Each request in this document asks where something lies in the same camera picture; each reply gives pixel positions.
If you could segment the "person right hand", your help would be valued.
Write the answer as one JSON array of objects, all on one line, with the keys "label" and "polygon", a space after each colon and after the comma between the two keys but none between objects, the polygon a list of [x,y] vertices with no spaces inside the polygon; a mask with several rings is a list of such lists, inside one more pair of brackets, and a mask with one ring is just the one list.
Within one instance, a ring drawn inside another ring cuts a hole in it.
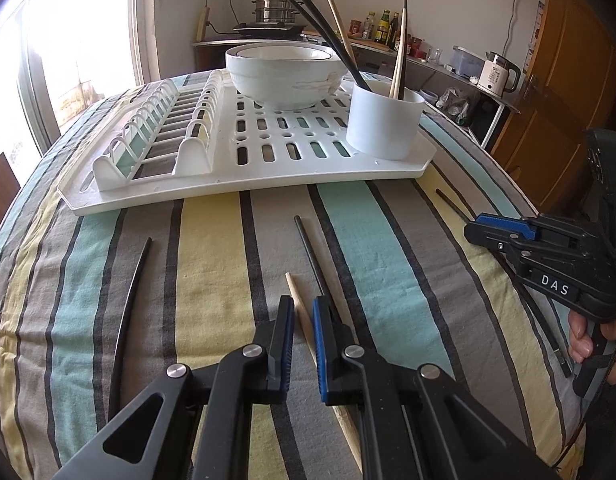
[{"label": "person right hand", "polygon": [[[570,356],[578,363],[582,364],[585,359],[590,358],[593,352],[593,343],[587,333],[587,319],[575,311],[570,311],[568,315],[568,325],[570,326]],[[611,323],[601,325],[602,335],[610,341],[616,341],[616,318]],[[616,362],[610,374],[608,383],[616,385]]]}]

